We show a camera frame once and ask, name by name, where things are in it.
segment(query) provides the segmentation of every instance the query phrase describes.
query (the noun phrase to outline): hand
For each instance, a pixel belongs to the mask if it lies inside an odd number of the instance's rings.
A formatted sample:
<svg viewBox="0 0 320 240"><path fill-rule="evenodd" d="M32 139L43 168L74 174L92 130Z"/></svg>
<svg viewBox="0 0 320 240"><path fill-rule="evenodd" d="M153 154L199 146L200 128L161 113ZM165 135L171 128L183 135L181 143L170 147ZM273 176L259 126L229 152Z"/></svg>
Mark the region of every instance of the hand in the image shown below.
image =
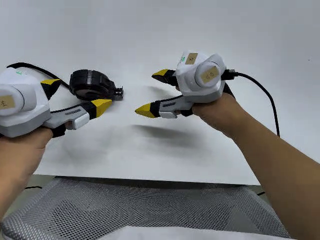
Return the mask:
<svg viewBox="0 0 320 240"><path fill-rule="evenodd" d="M27 184L29 177L37 169L45 152L46 144L52 138L48 128L38 128L33 132L15 137L0 138L0 176L10 177Z"/></svg>
<svg viewBox="0 0 320 240"><path fill-rule="evenodd" d="M222 132L229 138L241 130L250 116L238 102L228 93L210 103L196 103L192 107L195 115L214 129Z"/></svg>

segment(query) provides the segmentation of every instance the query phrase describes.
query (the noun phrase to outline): black cable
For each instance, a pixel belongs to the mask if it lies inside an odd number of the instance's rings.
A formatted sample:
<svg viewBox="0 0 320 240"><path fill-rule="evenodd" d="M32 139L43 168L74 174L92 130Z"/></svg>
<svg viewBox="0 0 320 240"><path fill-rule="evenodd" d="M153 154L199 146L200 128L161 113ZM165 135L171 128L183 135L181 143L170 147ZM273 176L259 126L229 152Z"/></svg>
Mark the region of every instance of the black cable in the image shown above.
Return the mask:
<svg viewBox="0 0 320 240"><path fill-rule="evenodd" d="M17 62L17 63L14 63L14 64L11 64L11 65L7 66L7 68L14 68L14 69L17 69L17 68L28 68L28 69L33 69L33 70L39 71L40 73L48 75L52 79L60 79L61 80L61 84L63 86L65 86L67 89L69 89L69 84L66 83L65 81L63 81L60 77L54 75L53 73L51 73L51 72L49 72L49 71L47 71L47 70L45 70L45 69L43 69L41 67L32 65L30 63Z"/></svg>
<svg viewBox="0 0 320 240"><path fill-rule="evenodd" d="M24 190L26 189L42 189L42 186L27 186L24 188Z"/></svg>
<svg viewBox="0 0 320 240"><path fill-rule="evenodd" d="M279 130L279 123L278 123L278 115L277 115L276 105L275 105L274 99L272 98L270 93L267 91L267 89L265 89L264 86L262 86L257 80L255 80L253 77L251 77L251 76L249 76L247 74L244 74L244 73L241 73L241 72L235 72L234 76L240 76L240 77L244 77L246 79L249 79L250 81L254 82L268 96L268 98L270 99L271 105L272 105L272 109L273 109L276 134L280 137L280 130Z"/></svg>

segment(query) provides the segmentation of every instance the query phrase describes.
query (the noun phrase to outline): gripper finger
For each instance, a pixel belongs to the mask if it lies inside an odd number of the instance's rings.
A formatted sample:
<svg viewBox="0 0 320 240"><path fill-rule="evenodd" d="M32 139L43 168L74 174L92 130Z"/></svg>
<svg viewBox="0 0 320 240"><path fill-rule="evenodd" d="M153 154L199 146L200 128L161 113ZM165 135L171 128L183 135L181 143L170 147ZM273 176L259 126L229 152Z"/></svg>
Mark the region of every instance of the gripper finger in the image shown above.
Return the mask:
<svg viewBox="0 0 320 240"><path fill-rule="evenodd" d="M170 84L171 86L178 86L178 81L175 75L175 70L170 69L162 69L154 74L152 74L152 78L164 83Z"/></svg>

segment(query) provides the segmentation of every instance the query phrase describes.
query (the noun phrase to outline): label sticker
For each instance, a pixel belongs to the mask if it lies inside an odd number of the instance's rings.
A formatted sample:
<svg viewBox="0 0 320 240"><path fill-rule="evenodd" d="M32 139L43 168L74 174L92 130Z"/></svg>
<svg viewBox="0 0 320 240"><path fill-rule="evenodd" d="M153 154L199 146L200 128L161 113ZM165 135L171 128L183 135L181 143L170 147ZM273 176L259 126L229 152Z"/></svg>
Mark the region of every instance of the label sticker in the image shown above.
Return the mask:
<svg viewBox="0 0 320 240"><path fill-rule="evenodd" d="M0 109L12 109L15 106L14 98L11 95L0 96Z"/></svg>
<svg viewBox="0 0 320 240"><path fill-rule="evenodd" d="M186 58L185 64L186 65L195 64L197 56L198 56L198 53L189 53L188 57Z"/></svg>
<svg viewBox="0 0 320 240"><path fill-rule="evenodd" d="M202 81L206 84L210 82L212 79L214 79L216 76L219 75L219 71L216 66L213 66L212 68L208 69L204 73L200 75Z"/></svg>

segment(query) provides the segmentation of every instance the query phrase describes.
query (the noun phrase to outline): mesh chair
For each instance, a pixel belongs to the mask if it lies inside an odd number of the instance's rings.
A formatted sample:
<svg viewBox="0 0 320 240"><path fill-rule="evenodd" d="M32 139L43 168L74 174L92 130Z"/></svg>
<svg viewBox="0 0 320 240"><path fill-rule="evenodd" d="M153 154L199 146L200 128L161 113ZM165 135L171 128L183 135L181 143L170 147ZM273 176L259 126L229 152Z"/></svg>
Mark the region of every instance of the mesh chair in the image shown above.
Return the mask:
<svg viewBox="0 0 320 240"><path fill-rule="evenodd" d="M95 240L124 226L290 237L274 210L246 186L99 181L56 177L4 219L4 238Z"/></svg>

